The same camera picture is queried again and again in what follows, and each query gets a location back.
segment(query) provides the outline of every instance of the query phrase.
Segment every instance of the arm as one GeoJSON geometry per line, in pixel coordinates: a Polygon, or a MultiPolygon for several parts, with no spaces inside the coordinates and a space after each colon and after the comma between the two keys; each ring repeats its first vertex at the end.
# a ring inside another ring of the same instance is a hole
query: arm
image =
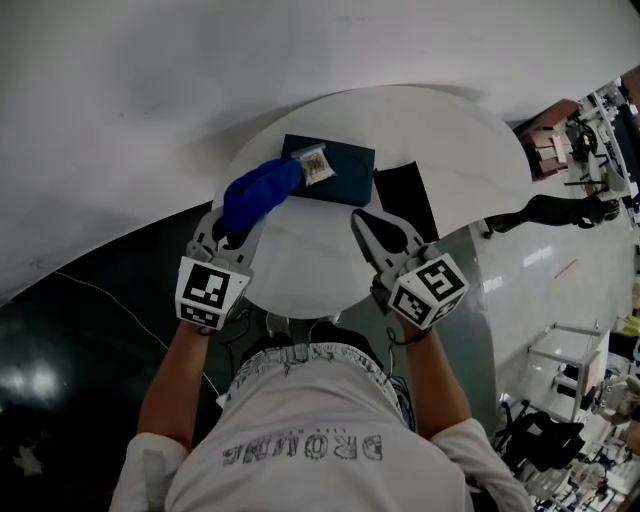
{"type": "MultiPolygon", "coordinates": [[[[397,317],[405,339],[420,333],[413,324],[400,315],[397,317]]],[[[471,418],[469,401],[449,366],[434,329],[418,343],[407,347],[407,362],[420,436],[431,439],[438,432],[471,418]]]]}
{"type": "Polygon", "coordinates": [[[209,339],[197,325],[180,322],[142,402],[138,433],[168,437],[191,451],[209,339]]]}

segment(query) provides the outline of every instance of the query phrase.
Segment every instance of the small packet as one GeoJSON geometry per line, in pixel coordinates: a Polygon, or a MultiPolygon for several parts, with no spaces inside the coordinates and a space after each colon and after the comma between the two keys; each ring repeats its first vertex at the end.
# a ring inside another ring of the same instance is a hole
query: small packet
{"type": "Polygon", "coordinates": [[[299,149],[291,153],[291,158],[298,160],[302,165],[304,173],[305,185],[308,187],[319,181],[326,180],[335,176],[336,173],[327,162],[324,156],[324,142],[314,144],[308,148],[299,149]]]}

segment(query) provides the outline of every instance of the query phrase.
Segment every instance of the table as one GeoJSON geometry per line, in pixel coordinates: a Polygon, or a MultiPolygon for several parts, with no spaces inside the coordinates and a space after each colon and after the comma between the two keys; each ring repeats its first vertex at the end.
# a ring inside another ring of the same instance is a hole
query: table
{"type": "MultiPolygon", "coordinates": [[[[385,86],[324,97],[265,128],[231,163],[214,208],[234,179],[280,156],[287,133],[373,148],[380,170],[416,161],[440,238],[519,210],[533,195],[522,147],[498,117],[444,92],[385,86]]],[[[367,297],[374,271],[351,233],[353,209],[298,197],[275,208],[246,297],[289,318],[319,318],[367,297]]],[[[375,190],[366,209],[380,209],[375,190]]]]}

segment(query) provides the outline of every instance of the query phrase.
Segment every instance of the person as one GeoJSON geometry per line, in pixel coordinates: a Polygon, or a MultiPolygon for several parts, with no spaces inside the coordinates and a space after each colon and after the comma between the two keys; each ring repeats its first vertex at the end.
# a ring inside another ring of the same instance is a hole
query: person
{"type": "Polygon", "coordinates": [[[209,340],[181,322],[111,510],[531,510],[472,419],[435,329],[398,318],[411,341],[417,433],[366,338],[319,320],[294,345],[280,317],[243,355],[218,423],[195,448],[209,340]]]}

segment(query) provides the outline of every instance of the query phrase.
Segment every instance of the blue cloth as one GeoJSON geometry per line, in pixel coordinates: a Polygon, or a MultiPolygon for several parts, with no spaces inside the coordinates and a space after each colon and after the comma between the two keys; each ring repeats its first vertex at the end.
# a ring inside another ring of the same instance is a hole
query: blue cloth
{"type": "Polygon", "coordinates": [[[235,180],[224,193],[224,227],[228,235],[250,229],[282,203],[302,179],[297,160],[269,160],[235,180]]]}

